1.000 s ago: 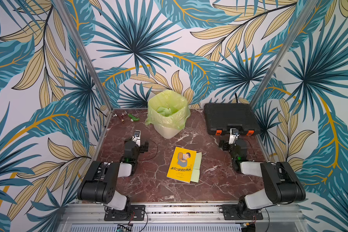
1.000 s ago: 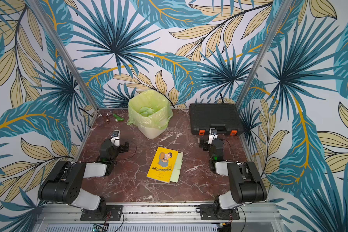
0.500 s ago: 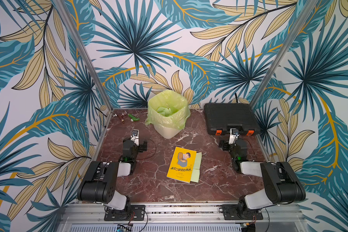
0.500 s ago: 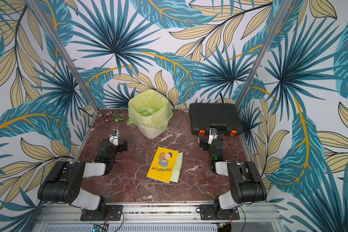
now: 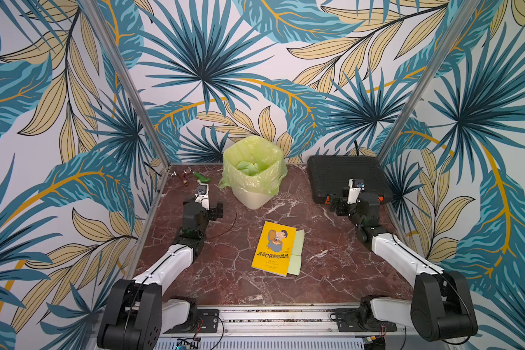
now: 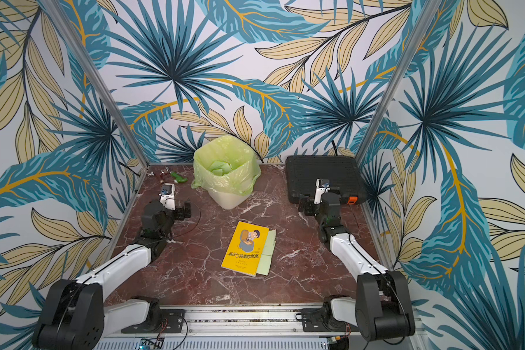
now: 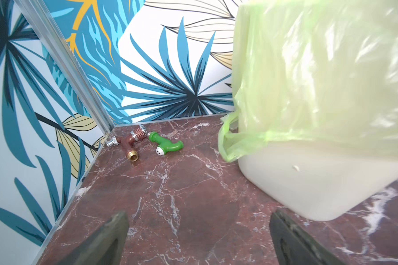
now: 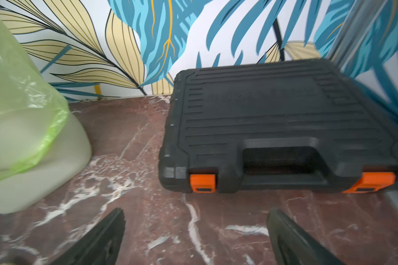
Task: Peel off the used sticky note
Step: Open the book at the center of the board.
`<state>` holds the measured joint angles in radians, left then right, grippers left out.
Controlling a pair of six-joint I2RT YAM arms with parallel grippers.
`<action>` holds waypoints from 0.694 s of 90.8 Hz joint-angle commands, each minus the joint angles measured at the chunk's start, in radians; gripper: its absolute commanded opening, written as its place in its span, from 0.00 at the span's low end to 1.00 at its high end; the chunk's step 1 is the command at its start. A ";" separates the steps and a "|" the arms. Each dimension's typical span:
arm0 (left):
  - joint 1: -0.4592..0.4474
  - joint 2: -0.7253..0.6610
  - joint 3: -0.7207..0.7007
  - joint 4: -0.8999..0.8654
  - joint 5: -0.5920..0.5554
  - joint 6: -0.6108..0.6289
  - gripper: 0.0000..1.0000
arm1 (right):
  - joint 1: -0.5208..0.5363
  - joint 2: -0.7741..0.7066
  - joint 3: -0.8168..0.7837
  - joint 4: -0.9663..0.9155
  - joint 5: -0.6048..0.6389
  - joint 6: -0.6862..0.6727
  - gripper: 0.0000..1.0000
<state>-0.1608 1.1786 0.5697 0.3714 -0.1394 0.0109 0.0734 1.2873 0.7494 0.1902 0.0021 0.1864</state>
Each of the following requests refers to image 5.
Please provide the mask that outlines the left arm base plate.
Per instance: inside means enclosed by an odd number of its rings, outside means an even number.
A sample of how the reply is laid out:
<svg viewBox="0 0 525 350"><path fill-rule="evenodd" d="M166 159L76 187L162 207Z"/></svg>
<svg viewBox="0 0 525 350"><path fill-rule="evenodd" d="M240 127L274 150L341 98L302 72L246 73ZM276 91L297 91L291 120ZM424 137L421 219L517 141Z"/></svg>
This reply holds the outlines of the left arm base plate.
<svg viewBox="0 0 525 350"><path fill-rule="evenodd" d="M219 309L194 309L189 311L186 321L168 330L166 334L207 333L214 334L220 324Z"/></svg>

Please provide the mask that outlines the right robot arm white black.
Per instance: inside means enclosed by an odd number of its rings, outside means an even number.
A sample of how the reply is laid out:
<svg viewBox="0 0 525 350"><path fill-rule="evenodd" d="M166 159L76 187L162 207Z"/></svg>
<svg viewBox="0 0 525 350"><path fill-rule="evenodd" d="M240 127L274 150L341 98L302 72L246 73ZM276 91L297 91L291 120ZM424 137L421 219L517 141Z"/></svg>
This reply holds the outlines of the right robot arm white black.
<svg viewBox="0 0 525 350"><path fill-rule="evenodd" d="M356 228L358 240L383 258L413 288L411 300L372 297L373 319L414 328L429 342L461 345L478 333L469 284L457 271L446 270L406 246L379 224L381 197L330 196L325 203L339 217L347 217Z"/></svg>

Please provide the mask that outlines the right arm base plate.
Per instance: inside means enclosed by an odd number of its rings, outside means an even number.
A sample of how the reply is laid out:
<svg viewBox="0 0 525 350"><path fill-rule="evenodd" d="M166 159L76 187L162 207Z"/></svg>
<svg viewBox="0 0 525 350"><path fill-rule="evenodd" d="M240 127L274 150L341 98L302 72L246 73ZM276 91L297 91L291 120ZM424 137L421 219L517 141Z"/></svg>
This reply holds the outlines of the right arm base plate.
<svg viewBox="0 0 525 350"><path fill-rule="evenodd" d="M335 322L338 331L342 333L363 332L381 335L398 330L395 323L379 321L364 308L335 309L330 314L330 320Z"/></svg>

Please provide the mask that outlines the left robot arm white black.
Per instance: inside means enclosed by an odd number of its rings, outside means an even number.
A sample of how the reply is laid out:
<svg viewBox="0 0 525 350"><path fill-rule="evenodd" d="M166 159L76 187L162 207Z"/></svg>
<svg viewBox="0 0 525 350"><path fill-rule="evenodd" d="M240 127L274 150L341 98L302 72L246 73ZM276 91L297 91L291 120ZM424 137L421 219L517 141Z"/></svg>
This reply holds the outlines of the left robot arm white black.
<svg viewBox="0 0 525 350"><path fill-rule="evenodd" d="M223 217L224 204L208 209L184 204L182 226L167 252L142 274L120 279L110 290L97 335L100 349L154 349L161 335L175 327L192 328L198 321L195 300L163 294L199 257L211 221Z"/></svg>

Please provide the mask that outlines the yellow paperback book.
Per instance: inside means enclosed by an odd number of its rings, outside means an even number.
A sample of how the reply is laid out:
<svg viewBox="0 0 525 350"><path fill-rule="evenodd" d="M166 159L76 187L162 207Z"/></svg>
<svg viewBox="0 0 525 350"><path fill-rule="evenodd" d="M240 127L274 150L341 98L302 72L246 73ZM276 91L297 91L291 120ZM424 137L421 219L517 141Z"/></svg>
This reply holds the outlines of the yellow paperback book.
<svg viewBox="0 0 525 350"><path fill-rule="evenodd" d="M297 229L265 222L252 260L252 268L286 276L293 254Z"/></svg>

